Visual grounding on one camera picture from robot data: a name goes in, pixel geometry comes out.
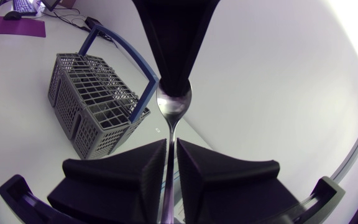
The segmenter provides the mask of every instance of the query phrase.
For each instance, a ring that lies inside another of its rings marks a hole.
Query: white surface
[[[157,72],[131,1],[75,7],[123,36]],[[358,137],[358,1],[222,0],[190,80],[185,119],[205,141],[241,159],[277,160],[279,179],[304,199]],[[340,183],[343,223],[358,207],[356,164]]]
[[[9,4],[0,7],[0,16],[11,9]],[[64,178],[62,162],[79,158],[47,98],[52,68],[56,54],[79,51],[87,33],[56,18],[40,19],[46,38],[0,35],[0,186],[20,174],[34,195],[47,202]],[[88,53],[105,59],[138,95],[143,92],[147,80],[113,44],[97,38]],[[168,137],[154,98],[147,107],[152,113],[115,154]],[[185,121],[177,136],[208,147]],[[18,223],[1,196],[0,223]]]

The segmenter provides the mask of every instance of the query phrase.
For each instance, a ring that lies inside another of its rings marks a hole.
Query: purple mouse pad
[[[0,16],[0,34],[29,35],[32,37],[46,37],[45,22],[35,19],[20,19],[5,21]]]

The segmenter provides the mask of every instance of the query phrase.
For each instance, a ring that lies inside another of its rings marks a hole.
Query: white wall
[[[358,22],[358,1],[338,3],[222,0],[190,76],[186,121],[216,151],[278,161],[279,179],[300,200],[358,137],[358,25],[349,30],[340,13],[350,6]],[[75,7],[123,36],[158,73],[131,1]],[[358,207],[352,181],[341,183],[352,199],[352,207],[341,205],[347,220]]]

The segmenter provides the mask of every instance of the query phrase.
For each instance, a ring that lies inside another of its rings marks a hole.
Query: spoon handle
[[[167,177],[165,178],[164,201],[161,223],[173,223],[173,159],[175,157],[175,128],[170,128]]]

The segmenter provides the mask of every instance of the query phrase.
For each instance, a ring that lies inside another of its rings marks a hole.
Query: keyboard
[[[35,16],[37,10],[29,0],[13,0],[13,9],[22,16]]]

